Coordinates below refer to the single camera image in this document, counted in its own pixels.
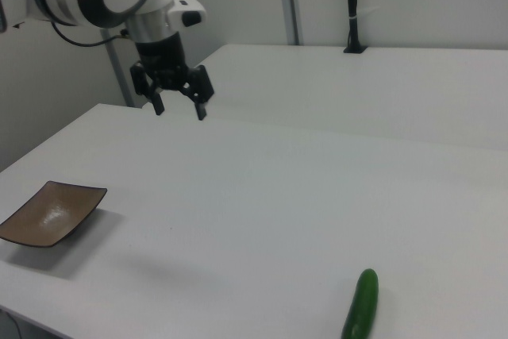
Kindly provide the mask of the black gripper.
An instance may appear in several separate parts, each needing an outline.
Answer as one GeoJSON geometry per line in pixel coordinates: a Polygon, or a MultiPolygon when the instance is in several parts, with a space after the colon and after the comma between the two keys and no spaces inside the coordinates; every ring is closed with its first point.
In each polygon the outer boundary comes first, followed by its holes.
{"type": "Polygon", "coordinates": [[[198,120],[202,121],[214,88],[204,65],[187,66],[180,34],[157,42],[136,43],[136,48],[140,60],[129,69],[136,94],[146,97],[160,116],[165,108],[157,87],[179,91],[194,103],[198,120]]]}

